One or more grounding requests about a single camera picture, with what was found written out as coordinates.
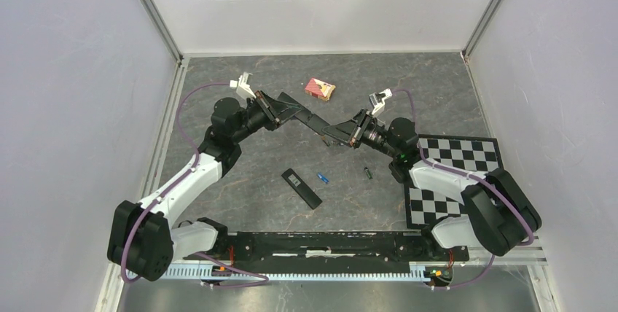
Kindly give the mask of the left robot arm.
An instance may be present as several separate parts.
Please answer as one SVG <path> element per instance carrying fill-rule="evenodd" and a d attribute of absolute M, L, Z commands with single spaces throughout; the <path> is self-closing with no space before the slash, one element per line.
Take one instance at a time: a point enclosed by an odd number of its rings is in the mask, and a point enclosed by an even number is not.
<path fill-rule="evenodd" d="M 107 258 L 119 265 L 125 283 L 156 281 L 169 265 L 203 251 L 222 258 L 229 240 L 209 223 L 173 229 L 180 214 L 222 179 L 241 155 L 240 142 L 264 128 L 275 130 L 302 110 L 299 103 L 255 92 L 241 106 L 226 97 L 214 104 L 211 125 L 189 162 L 160 189 L 137 203 L 124 200 L 113 215 Z"/>

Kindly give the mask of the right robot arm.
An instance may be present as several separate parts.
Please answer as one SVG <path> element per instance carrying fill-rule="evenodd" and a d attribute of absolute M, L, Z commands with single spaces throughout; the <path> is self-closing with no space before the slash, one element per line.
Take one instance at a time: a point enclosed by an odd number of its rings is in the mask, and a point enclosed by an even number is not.
<path fill-rule="evenodd" d="M 389 156 L 388 167 L 399 183 L 463 205 L 462 215 L 436 219 L 425 229 L 421 251 L 429 259 L 438 260 L 456 246 L 481 246 L 503 257 L 516 246 L 534 242 L 540 216 L 512 175 L 503 168 L 467 171 L 428 158 L 412 120 L 398 117 L 385 126 L 362 109 L 322 131 L 352 148 L 364 144 Z"/>

